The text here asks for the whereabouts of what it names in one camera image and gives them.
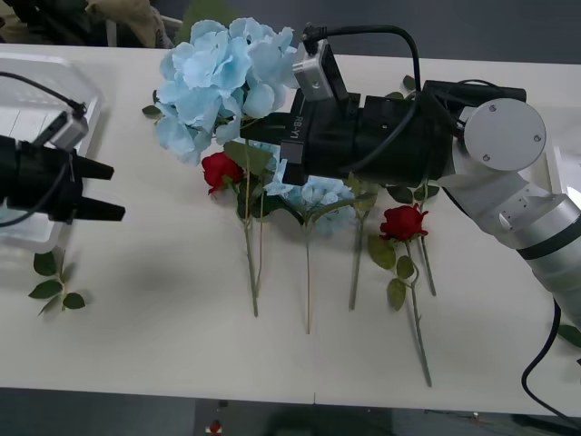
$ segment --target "robotic arm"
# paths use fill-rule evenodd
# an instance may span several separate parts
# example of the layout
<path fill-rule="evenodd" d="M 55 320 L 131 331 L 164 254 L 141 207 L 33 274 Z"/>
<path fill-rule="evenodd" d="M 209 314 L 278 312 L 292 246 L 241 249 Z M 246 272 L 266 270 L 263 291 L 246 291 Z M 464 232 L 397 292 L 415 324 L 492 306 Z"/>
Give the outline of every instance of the robotic arm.
<path fill-rule="evenodd" d="M 517 250 L 581 329 L 581 211 L 565 194 L 518 174 L 547 140 L 525 90 L 427 81 L 413 100 L 367 96 L 359 107 L 360 95 L 347 92 L 325 39 L 358 33 L 347 29 L 305 29 L 293 66 L 300 89 L 290 113 L 271 114 L 242 135 L 281 145 L 281 158 L 288 160 L 285 183 L 349 173 L 414 187 L 436 181 L 483 232 Z M 409 37 L 398 32 L 389 33 Z"/>
<path fill-rule="evenodd" d="M 121 221 L 121 206 L 83 197 L 83 179 L 110 180 L 113 168 L 78 156 L 74 147 L 87 134 L 85 108 L 41 84 L 17 74 L 0 76 L 25 82 L 68 104 L 31 143 L 0 135 L 0 204 L 25 213 L 0 223 L 16 225 L 34 213 L 50 220 L 71 223 L 74 219 Z"/>

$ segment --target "power cord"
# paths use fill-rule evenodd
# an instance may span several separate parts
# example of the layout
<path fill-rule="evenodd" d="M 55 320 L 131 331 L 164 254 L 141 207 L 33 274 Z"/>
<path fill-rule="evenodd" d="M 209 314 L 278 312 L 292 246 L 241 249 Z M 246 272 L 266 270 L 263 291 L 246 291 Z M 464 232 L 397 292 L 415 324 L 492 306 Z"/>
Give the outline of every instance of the power cord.
<path fill-rule="evenodd" d="M 75 100 L 70 99 L 68 97 L 65 97 L 64 95 L 59 94 L 50 88 L 47 88 L 43 84 L 39 84 L 39 83 L 35 82 L 34 80 L 27 79 L 26 77 L 23 77 L 20 74 L 7 73 L 5 71 L 0 71 L 0 77 L 8 77 L 10 79 L 14 79 L 14 80 L 17 80 L 19 82 L 23 82 L 25 84 L 29 84 L 29 85 L 33 86 L 34 88 L 40 89 L 41 91 L 44 91 L 45 93 L 53 96 L 54 98 L 58 98 L 62 102 L 66 103 L 71 109 L 73 109 L 73 112 L 75 115 L 80 114 L 81 116 L 83 116 L 86 113 L 86 107 L 84 104 L 77 103 Z"/>
<path fill-rule="evenodd" d="M 34 88 L 40 89 L 41 91 L 44 91 L 45 93 L 53 96 L 54 98 L 61 100 L 62 102 L 66 103 L 71 109 L 73 109 L 74 116 L 77 118 L 83 117 L 84 114 L 86 113 L 86 107 L 84 104 L 77 103 L 75 100 L 70 99 L 68 97 L 65 97 L 64 95 L 59 94 L 56 91 L 54 91 L 50 88 L 47 88 L 46 86 L 44 86 L 42 84 L 35 82 L 34 80 L 27 79 L 26 77 L 23 77 L 20 74 L 7 73 L 4 71 L 0 71 L 0 77 L 8 77 L 10 79 L 14 79 L 14 80 L 17 80 L 19 82 L 23 82 L 25 84 L 29 84 L 29 85 L 33 86 Z M 63 163 L 63 167 L 61 168 L 60 173 L 54 179 L 54 182 L 51 185 L 51 187 L 48 189 L 48 191 L 46 191 L 46 193 L 41 197 L 41 199 L 38 201 L 37 204 L 34 205 L 34 207 L 32 209 L 30 209 L 28 212 L 24 213 L 23 215 L 21 215 L 17 218 L 14 218 L 14 220 L 5 221 L 3 223 L 0 223 L 0 228 L 10 227 L 12 225 L 17 225 L 17 224 L 21 223 L 22 221 L 25 221 L 28 218 L 30 218 L 31 216 L 33 216 L 35 213 L 39 212 L 41 209 L 43 209 L 43 207 L 46 206 L 46 203 L 48 203 L 50 198 L 53 196 L 53 194 L 58 189 L 58 186 L 59 186 L 59 184 L 61 184 L 61 181 L 66 176 L 66 167 L 68 165 L 69 165 L 69 162 Z"/>
<path fill-rule="evenodd" d="M 411 58 L 413 61 L 414 69 L 414 81 L 416 84 L 416 97 L 418 97 L 418 94 L 421 91 L 418 47 L 416 46 L 416 43 L 411 35 L 400 27 L 395 25 L 349 25 L 329 30 L 327 27 L 307 26 L 302 35 L 302 42 L 304 43 L 307 52 L 313 55 L 317 53 L 317 43 L 322 39 L 326 39 L 328 36 L 360 34 L 392 34 L 401 36 L 406 41 L 409 50 L 411 51 Z M 406 116 L 404 116 L 398 126 L 391 132 L 391 134 L 389 134 L 386 139 L 384 139 L 372 152 L 367 154 L 361 160 L 340 168 L 340 171 L 343 173 L 356 173 L 374 161 L 386 150 L 390 144 L 392 144 L 398 138 L 401 132 L 409 125 L 418 109 L 419 99 L 416 98 L 406 113 Z"/>
<path fill-rule="evenodd" d="M 555 312 L 554 312 L 554 315 L 553 315 L 553 325 L 551 325 L 551 332 L 548 334 L 547 341 L 545 342 L 545 345 L 543 345 L 543 348 L 538 353 L 537 357 L 535 359 L 533 359 L 533 361 L 523 371 L 523 375 L 522 375 L 522 377 L 520 379 L 520 382 L 521 382 L 521 384 L 523 386 L 523 389 L 525 390 L 525 392 L 527 393 L 527 395 L 530 398 L 532 398 L 533 400 L 535 400 L 538 404 L 540 404 L 541 406 L 543 406 L 545 409 L 547 409 L 551 413 L 554 413 L 556 416 L 558 416 L 559 418 L 561 418 L 563 421 L 565 421 L 568 424 L 572 425 L 576 429 L 581 430 L 581 424 L 577 423 L 572 418 L 566 416 L 563 412 L 558 411 L 554 407 L 548 405 L 547 403 L 545 403 L 544 401 L 542 401 L 541 399 L 539 399 L 528 388 L 528 376 L 537 367 L 537 365 L 545 358 L 545 356 L 547 356 L 547 353 L 548 353 L 549 349 L 553 345 L 553 342 L 555 342 L 556 334 L 557 334 L 557 331 L 559 329 L 559 324 L 561 323 L 561 308 L 559 307 L 559 305 L 557 304 L 557 302 L 555 300 L 553 300 L 553 303 L 555 304 Z"/>

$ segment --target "flower stem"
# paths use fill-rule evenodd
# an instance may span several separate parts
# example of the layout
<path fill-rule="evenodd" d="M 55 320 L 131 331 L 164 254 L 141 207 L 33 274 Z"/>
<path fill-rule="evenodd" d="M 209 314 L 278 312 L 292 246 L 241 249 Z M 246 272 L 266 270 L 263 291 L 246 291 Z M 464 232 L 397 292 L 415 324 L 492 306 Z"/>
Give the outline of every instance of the flower stem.
<path fill-rule="evenodd" d="M 63 302 L 64 302 L 64 298 L 66 298 L 66 294 L 68 294 L 68 293 L 69 293 L 69 291 L 68 291 L 68 288 L 67 288 L 67 286 L 66 286 L 66 283 L 65 283 L 65 282 L 64 282 L 64 280 L 63 280 L 63 277 L 62 277 L 62 275 L 60 275 L 60 274 L 59 274 L 59 276 L 58 276 L 58 277 L 56 277 L 56 280 L 57 280 L 57 281 L 58 281 L 58 282 L 61 284 L 61 286 L 63 287 L 63 290 L 61 291 L 61 312 L 64 312 L 64 310 L 65 310 L 66 308 L 64 307 L 64 304 L 63 304 Z"/>
<path fill-rule="evenodd" d="M 259 251 L 258 251 L 258 274 L 256 275 L 256 298 L 258 298 L 261 292 L 261 274 L 262 274 L 262 216 L 264 215 L 264 189 L 261 192 L 261 231 L 259 239 Z"/>
<path fill-rule="evenodd" d="M 349 296 L 349 310 L 355 310 L 355 301 L 357 299 L 357 288 L 359 285 L 359 266 L 361 264 L 361 251 L 363 250 L 363 225 L 369 216 L 369 212 L 365 212 L 363 216 L 357 213 L 357 231 L 355 233 L 355 270 L 353 272 L 353 283 L 351 284 L 351 292 Z"/>
<path fill-rule="evenodd" d="M 308 224 L 304 226 L 304 233 L 305 233 L 305 248 L 307 250 L 307 334 L 310 334 L 310 253 L 309 253 L 310 229 Z"/>
<path fill-rule="evenodd" d="M 252 218 L 250 215 L 250 201 L 251 201 L 251 177 L 250 170 L 251 158 L 248 155 L 248 139 L 246 140 L 246 147 L 244 151 L 246 153 L 246 211 L 244 213 L 244 237 L 246 238 L 246 255 L 248 257 L 248 270 L 251 280 L 251 293 L 252 293 L 252 309 L 254 310 L 254 316 L 258 317 L 258 303 L 256 299 L 258 298 L 258 289 L 256 286 L 255 275 L 254 275 L 254 262 L 252 261 L 252 249 L 251 249 L 251 238 L 250 229 L 252 226 Z"/>
<path fill-rule="evenodd" d="M 421 203 L 419 204 L 419 212 L 424 212 L 424 204 L 428 199 L 428 182 L 424 183 L 424 198 L 422 198 Z M 420 242 L 421 253 L 424 257 L 424 262 L 426 263 L 426 271 L 428 271 L 428 282 L 429 282 L 429 290 L 432 292 L 432 295 L 436 296 L 436 284 L 434 283 L 434 276 L 432 275 L 432 268 L 429 266 L 429 258 L 428 258 L 428 249 L 426 248 L 426 236 L 422 236 Z"/>
<path fill-rule="evenodd" d="M 426 263 L 426 271 L 428 272 L 429 290 L 432 292 L 432 295 L 437 296 L 436 284 L 434 283 L 434 276 L 432 275 L 432 268 L 431 266 L 429 266 L 428 249 L 426 248 L 425 236 L 419 238 L 419 245 L 421 247 L 421 253 L 424 256 L 424 262 Z"/>
<path fill-rule="evenodd" d="M 251 294 L 252 294 L 252 309 L 254 310 L 254 316 L 258 318 L 258 302 L 256 298 L 258 292 L 256 289 L 256 282 L 254 281 L 254 262 L 252 261 L 252 251 L 251 251 L 251 237 L 249 232 L 249 226 L 244 224 L 244 237 L 246 238 L 246 255 L 248 256 L 248 272 L 251 279 Z"/>
<path fill-rule="evenodd" d="M 424 369 L 424 376 L 426 377 L 426 383 L 431 388 L 432 387 L 432 378 L 429 375 L 429 367 L 428 367 L 428 358 L 426 357 L 426 350 L 424 350 L 424 341 L 421 337 L 421 329 L 419 328 L 419 311 L 418 311 L 418 297 L 416 296 L 416 283 L 418 282 L 419 278 L 419 269 L 416 263 L 413 261 L 411 257 L 411 250 L 409 248 L 409 241 L 406 241 L 406 249 L 408 250 L 408 256 L 411 262 L 414 265 L 414 269 L 416 270 L 416 277 L 414 278 L 413 282 L 411 283 L 411 300 L 414 306 L 414 321 L 416 322 L 416 335 L 418 336 L 418 345 L 419 351 L 421 355 L 421 364 Z"/>

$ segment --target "clear plastic bin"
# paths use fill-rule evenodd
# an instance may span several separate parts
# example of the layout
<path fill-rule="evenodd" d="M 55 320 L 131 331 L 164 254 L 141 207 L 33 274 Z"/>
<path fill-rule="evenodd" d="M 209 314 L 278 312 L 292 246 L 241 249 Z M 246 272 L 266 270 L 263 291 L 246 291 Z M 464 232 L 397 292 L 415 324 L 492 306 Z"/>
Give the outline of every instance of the clear plastic bin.
<path fill-rule="evenodd" d="M 85 103 L 89 131 L 76 150 L 79 155 L 86 155 L 103 103 L 101 92 L 90 79 L 64 59 L 32 54 L 0 52 L 0 71 L 20 74 L 76 102 Z M 68 110 L 68 106 L 51 95 L 14 79 L 0 77 L 1 135 L 31 141 L 63 110 Z M 2 205 L 0 222 L 23 213 Z M 18 225 L 0 228 L 0 243 L 45 253 L 56 245 L 62 226 L 49 221 L 45 214 L 36 213 Z"/>

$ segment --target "green leaf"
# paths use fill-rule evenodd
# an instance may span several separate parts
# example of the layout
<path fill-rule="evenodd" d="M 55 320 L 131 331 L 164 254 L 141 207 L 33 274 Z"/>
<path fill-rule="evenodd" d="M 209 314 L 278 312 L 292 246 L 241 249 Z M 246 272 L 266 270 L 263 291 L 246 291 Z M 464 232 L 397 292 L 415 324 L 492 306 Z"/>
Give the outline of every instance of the green leaf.
<path fill-rule="evenodd" d="M 408 91 L 416 91 L 416 81 L 411 75 L 406 75 L 403 78 L 403 87 Z"/>
<path fill-rule="evenodd" d="M 367 249 L 371 260 L 384 270 L 392 269 L 396 264 L 396 251 L 393 246 L 381 239 L 378 234 L 370 234 Z"/>
<path fill-rule="evenodd" d="M 386 97 L 391 98 L 392 100 L 403 100 L 403 94 L 399 91 L 396 91 L 395 93 L 389 93 L 386 95 Z"/>
<path fill-rule="evenodd" d="M 355 203 L 355 209 L 360 212 L 369 212 L 375 206 L 378 200 L 378 190 L 379 185 L 371 182 L 361 182 L 361 191 L 364 193 L 370 193 L 371 197 L 368 200 L 364 200 L 359 203 Z"/>
<path fill-rule="evenodd" d="M 406 284 L 400 279 L 393 279 L 388 285 L 388 300 L 389 306 L 394 311 L 398 311 L 403 307 L 406 301 Z"/>
<path fill-rule="evenodd" d="M 299 225 L 303 225 L 305 220 L 302 218 L 300 213 L 294 209 L 290 204 L 284 201 L 282 197 L 279 195 L 264 195 L 264 203 L 262 205 L 262 217 L 268 216 L 274 211 L 278 211 L 282 209 L 290 213 L 295 220 L 299 223 Z M 254 218 L 260 219 L 261 218 L 261 198 L 259 198 L 252 204 L 251 213 Z"/>
<path fill-rule="evenodd" d="M 239 16 L 225 0 L 193 0 L 183 16 L 182 26 L 175 37 L 176 43 L 190 42 L 192 26 L 201 20 L 214 20 L 228 27 Z"/>
<path fill-rule="evenodd" d="M 51 300 L 49 300 L 49 302 L 47 304 L 44 305 L 44 307 L 38 313 L 38 316 L 42 315 L 43 313 L 51 311 L 54 307 L 56 307 L 58 305 L 58 303 L 60 301 L 61 301 L 61 296 L 55 295 Z"/>
<path fill-rule="evenodd" d="M 439 192 L 439 187 L 438 186 L 428 185 L 428 198 L 433 197 L 438 192 Z M 424 187 L 423 186 L 421 186 L 416 191 L 414 191 L 414 198 L 416 199 L 417 202 L 423 202 L 424 201 L 424 195 L 425 194 L 424 194 Z"/>
<path fill-rule="evenodd" d="M 85 306 L 84 299 L 78 293 L 71 292 L 64 297 L 63 306 L 67 309 L 82 309 Z"/>
<path fill-rule="evenodd" d="M 354 173 L 349 173 L 349 177 L 343 180 L 345 186 L 351 188 L 351 191 L 355 194 L 355 196 L 361 194 L 361 182 L 357 177 L 355 177 Z"/>
<path fill-rule="evenodd" d="M 414 203 L 414 195 L 409 188 L 405 186 L 388 186 L 388 193 L 398 203 L 412 204 Z"/>
<path fill-rule="evenodd" d="M 365 200 L 368 200 L 372 196 L 373 195 L 371 193 L 363 193 L 362 195 L 358 195 L 355 198 L 349 198 L 348 200 L 341 200 L 340 202 L 327 204 L 317 209 L 317 211 L 315 211 L 310 217 L 308 217 L 307 221 L 310 221 L 311 223 L 316 223 L 317 220 L 319 220 L 319 218 L 321 218 L 321 216 L 323 216 L 325 213 L 336 211 L 341 207 L 351 206 L 353 204 L 363 202 Z"/>
<path fill-rule="evenodd" d="M 162 111 L 160 111 L 153 104 L 150 104 L 149 106 L 145 106 L 142 109 L 142 112 L 145 116 L 149 116 L 151 118 L 156 117 L 156 116 L 160 116 L 162 114 Z"/>
<path fill-rule="evenodd" d="M 63 285 L 57 280 L 48 280 L 38 284 L 34 290 L 28 294 L 28 296 L 35 300 L 44 300 L 46 298 L 54 297 L 62 290 Z"/>
<path fill-rule="evenodd" d="M 34 270 L 37 274 L 48 277 L 56 274 L 56 259 L 53 252 L 34 255 Z"/>
<path fill-rule="evenodd" d="M 238 196 L 236 197 L 236 201 L 238 203 L 236 213 L 241 220 L 244 220 L 246 215 L 246 183 L 246 178 L 243 178 L 239 184 L 240 189 L 238 191 Z M 248 202 L 249 213 L 251 213 L 252 206 L 256 199 L 261 196 L 261 190 L 262 186 L 259 184 L 258 179 L 251 176 L 251 198 Z"/>
<path fill-rule="evenodd" d="M 414 263 L 409 259 L 409 256 L 404 255 L 398 259 L 398 266 L 396 268 L 398 277 L 400 279 L 408 279 L 414 273 Z"/>
<path fill-rule="evenodd" d="M 558 335 L 571 345 L 581 348 L 581 332 L 573 325 L 559 325 Z"/>
<path fill-rule="evenodd" d="M 250 163 L 250 168 L 248 169 L 254 175 L 261 175 L 266 169 L 269 160 L 272 158 L 272 153 L 235 141 L 229 141 L 224 144 L 224 152 L 226 155 L 242 168 L 246 168 L 247 166 L 246 150 L 248 150 L 248 161 Z"/>

